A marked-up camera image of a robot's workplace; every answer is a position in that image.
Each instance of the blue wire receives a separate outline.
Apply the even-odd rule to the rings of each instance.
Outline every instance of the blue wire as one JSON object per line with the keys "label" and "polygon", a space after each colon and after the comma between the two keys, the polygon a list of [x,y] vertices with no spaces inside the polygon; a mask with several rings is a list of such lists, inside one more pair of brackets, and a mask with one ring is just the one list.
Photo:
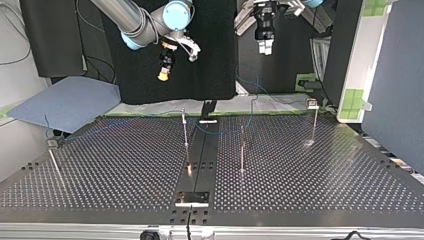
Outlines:
{"label": "blue wire", "polygon": [[48,132],[50,130],[50,123],[49,123],[49,120],[47,120],[47,115],[46,114],[44,114],[44,120],[46,120],[46,123],[47,123],[47,129],[46,129],[45,134],[46,134],[46,138],[48,139],[49,138]]}
{"label": "blue wire", "polygon": [[[250,81],[247,81],[247,80],[244,80],[244,79],[242,79],[240,76],[239,76],[239,74],[238,74],[238,70],[240,69],[240,66],[237,66],[236,67],[236,70],[235,70],[235,72],[236,72],[236,77],[237,77],[237,79],[239,79],[240,81],[242,81],[242,82],[246,82],[246,83],[249,83],[249,84],[255,84],[256,85],[256,92],[258,91],[258,88],[260,88],[260,89],[262,89],[268,96],[269,96],[269,92],[265,89],[265,88],[263,88],[260,84],[259,84],[259,76],[258,75],[256,75],[256,83],[254,83],[254,82],[250,82]],[[249,119],[247,120],[247,122],[246,122],[246,125],[244,126],[244,128],[245,129],[247,129],[247,128],[249,128],[250,126],[251,126],[251,124],[252,124],[252,121],[253,121],[253,103],[256,101],[256,100],[258,100],[258,98],[259,98],[259,94],[256,94],[256,98],[254,98],[254,99],[252,99],[251,101],[250,101],[250,116],[249,116]],[[210,135],[225,135],[225,134],[228,134],[228,133],[239,133],[239,132],[241,132],[241,129],[240,130],[232,130],[232,131],[227,131],[227,132],[209,132],[208,130],[205,130],[205,129],[203,129],[201,126],[199,126],[199,124],[198,123],[195,123],[195,125],[196,125],[196,127],[200,130],[200,131],[202,131],[202,132],[204,132],[204,133],[206,133],[206,134],[210,134]]]}
{"label": "blue wire", "polygon": [[[250,81],[247,81],[247,80],[244,80],[243,78],[241,78],[240,76],[239,76],[239,74],[238,74],[238,70],[240,69],[240,66],[237,66],[236,67],[236,70],[235,70],[235,72],[236,72],[236,78],[238,79],[238,80],[240,80],[240,81],[242,81],[242,82],[245,82],[245,83],[248,83],[248,84],[254,84],[255,86],[256,86],[256,91],[258,91],[258,89],[261,89],[262,91],[264,91],[265,92],[265,94],[266,95],[268,95],[268,96],[270,96],[270,94],[269,94],[269,92],[264,88],[264,87],[262,87],[260,84],[259,84],[259,76],[258,75],[256,75],[256,83],[255,82],[250,82]],[[254,99],[252,99],[251,101],[250,101],[250,116],[249,116],[249,119],[247,120],[247,122],[246,122],[246,125],[244,126],[244,128],[245,129],[247,129],[247,128],[249,128],[250,126],[251,126],[251,124],[252,124],[252,121],[253,121],[253,114],[254,114],[254,109],[253,109],[253,104],[254,104],[254,102],[256,101],[256,100],[258,100],[259,99],[259,94],[256,94],[256,98],[254,98]],[[135,121],[135,120],[137,120],[137,119],[141,119],[141,118],[149,118],[149,117],[157,117],[157,116],[160,116],[160,115],[164,115],[164,114],[167,114],[167,113],[180,113],[180,111],[168,111],[168,112],[163,112],[163,113],[158,113],[158,114],[151,114],[151,115],[143,115],[143,116],[140,116],[140,117],[136,117],[136,118],[132,118],[132,119],[129,119],[129,120],[125,120],[125,121],[122,121],[122,122],[117,122],[117,123],[112,123],[112,124],[110,124],[109,126],[106,126],[106,127],[104,127],[104,128],[101,128],[101,129],[99,129],[99,130],[96,130],[96,131],[94,131],[94,132],[91,132],[91,133],[86,133],[86,134],[83,134],[83,135],[81,135],[81,136],[76,136],[76,137],[70,137],[70,138],[67,138],[65,141],[71,141],[71,140],[74,140],[74,139],[77,139],[77,138],[81,138],[81,137],[88,137],[88,136],[93,136],[93,135],[95,135],[95,134],[97,134],[97,133],[99,133],[99,132],[101,132],[101,131],[103,131],[103,130],[105,130],[105,129],[109,129],[109,128],[111,128],[111,127],[116,127],[116,126],[120,126],[120,125],[123,125],[123,124],[126,124],[126,123],[130,123],[130,122],[132,122],[132,121]],[[232,130],[232,131],[226,131],[226,132],[210,132],[210,131],[207,131],[207,130],[205,130],[205,129],[203,129],[197,122],[195,122],[195,126],[200,130],[200,131],[202,131],[202,132],[204,132],[204,133],[206,133],[206,134],[210,134],[210,135],[224,135],[224,134],[229,134],[229,133],[239,133],[239,132],[241,132],[241,130],[239,130],[239,129],[237,129],[237,130]]]}

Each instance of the blue mat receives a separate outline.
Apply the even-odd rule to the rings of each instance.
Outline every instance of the blue mat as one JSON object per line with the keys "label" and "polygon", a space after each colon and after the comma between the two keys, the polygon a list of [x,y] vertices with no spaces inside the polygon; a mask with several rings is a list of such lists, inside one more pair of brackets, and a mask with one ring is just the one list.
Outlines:
{"label": "blue mat", "polygon": [[121,102],[117,86],[68,77],[9,112],[21,121],[74,133]]}

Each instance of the perforated metal table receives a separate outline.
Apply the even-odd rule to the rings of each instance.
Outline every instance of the perforated metal table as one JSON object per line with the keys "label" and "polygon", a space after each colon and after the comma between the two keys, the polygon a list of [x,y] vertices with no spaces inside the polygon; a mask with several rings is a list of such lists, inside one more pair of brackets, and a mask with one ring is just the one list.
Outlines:
{"label": "perforated metal table", "polygon": [[0,183],[0,222],[424,228],[424,186],[331,118],[194,122],[187,152],[180,118],[99,119]]}

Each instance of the black panel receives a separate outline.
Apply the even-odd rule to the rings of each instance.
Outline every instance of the black panel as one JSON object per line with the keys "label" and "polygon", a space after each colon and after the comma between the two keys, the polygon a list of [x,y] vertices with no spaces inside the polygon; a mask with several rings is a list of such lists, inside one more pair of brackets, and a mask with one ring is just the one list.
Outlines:
{"label": "black panel", "polygon": [[[136,1],[148,11],[166,4],[167,0]],[[103,16],[106,36],[119,79],[122,101],[144,104],[173,99],[230,99],[235,95],[235,1],[197,0],[196,14],[188,27],[202,51],[195,63],[179,49],[169,81],[157,79],[160,71],[160,46],[132,51],[123,43],[114,23]]]}
{"label": "black panel", "polygon": [[324,87],[338,106],[346,78],[363,0],[339,0],[324,75]]}
{"label": "black panel", "polygon": [[73,0],[21,0],[38,75],[82,75],[82,47]]}

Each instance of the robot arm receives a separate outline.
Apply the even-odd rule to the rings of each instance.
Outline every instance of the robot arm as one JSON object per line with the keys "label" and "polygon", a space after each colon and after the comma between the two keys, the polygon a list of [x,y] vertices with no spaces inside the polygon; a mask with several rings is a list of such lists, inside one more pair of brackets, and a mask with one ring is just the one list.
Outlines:
{"label": "robot arm", "polygon": [[140,8],[131,0],[91,0],[121,30],[121,36],[127,46],[133,50],[146,47],[150,43],[158,44],[161,36],[166,57],[161,54],[161,73],[159,80],[168,80],[174,64],[173,53],[178,46],[191,48],[187,51],[191,61],[197,59],[200,48],[184,35],[184,30],[192,19],[192,0],[170,0],[152,13]]}
{"label": "robot arm", "polygon": [[322,2],[323,0],[246,0],[234,20],[235,32],[241,36],[256,22],[255,39],[259,44],[259,53],[270,55],[275,37],[273,21],[278,9],[285,9],[286,18],[295,18],[305,10],[305,5],[315,8]]}

